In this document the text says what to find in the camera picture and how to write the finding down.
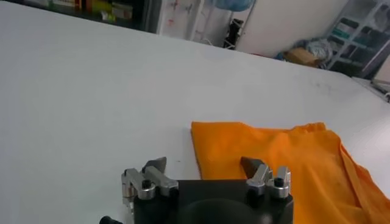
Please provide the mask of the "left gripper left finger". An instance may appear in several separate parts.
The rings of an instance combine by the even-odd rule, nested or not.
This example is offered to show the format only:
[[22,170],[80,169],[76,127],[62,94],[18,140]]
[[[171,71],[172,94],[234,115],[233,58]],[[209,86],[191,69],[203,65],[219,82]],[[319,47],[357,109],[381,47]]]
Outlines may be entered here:
[[121,174],[122,202],[132,204],[134,199],[152,200],[157,194],[173,198],[179,193],[179,182],[165,175],[166,157],[149,160],[138,171],[126,169]]

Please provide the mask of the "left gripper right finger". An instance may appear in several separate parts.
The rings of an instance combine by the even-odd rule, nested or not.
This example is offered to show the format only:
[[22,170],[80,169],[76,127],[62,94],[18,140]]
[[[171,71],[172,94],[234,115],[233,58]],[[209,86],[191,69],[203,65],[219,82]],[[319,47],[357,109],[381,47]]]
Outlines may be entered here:
[[276,176],[273,170],[262,160],[242,157],[240,164],[244,169],[246,185],[254,197],[269,193],[272,198],[286,199],[291,191],[291,171],[287,166],[280,166]]

